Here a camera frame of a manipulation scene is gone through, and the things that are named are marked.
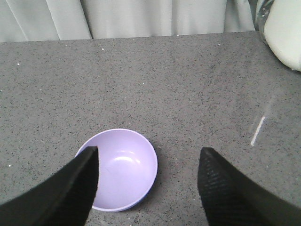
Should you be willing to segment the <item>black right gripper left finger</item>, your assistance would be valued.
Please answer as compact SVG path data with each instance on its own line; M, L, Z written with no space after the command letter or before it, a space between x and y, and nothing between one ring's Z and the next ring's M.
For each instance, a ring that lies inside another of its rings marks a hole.
M96 146L85 148L57 173L0 207L2 226L83 226L99 179Z

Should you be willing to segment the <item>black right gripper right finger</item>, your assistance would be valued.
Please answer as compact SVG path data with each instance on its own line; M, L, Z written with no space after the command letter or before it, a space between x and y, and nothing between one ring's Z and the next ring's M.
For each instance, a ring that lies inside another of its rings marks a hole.
M299 226L301 209L275 196L211 147L200 151L198 192L210 226Z

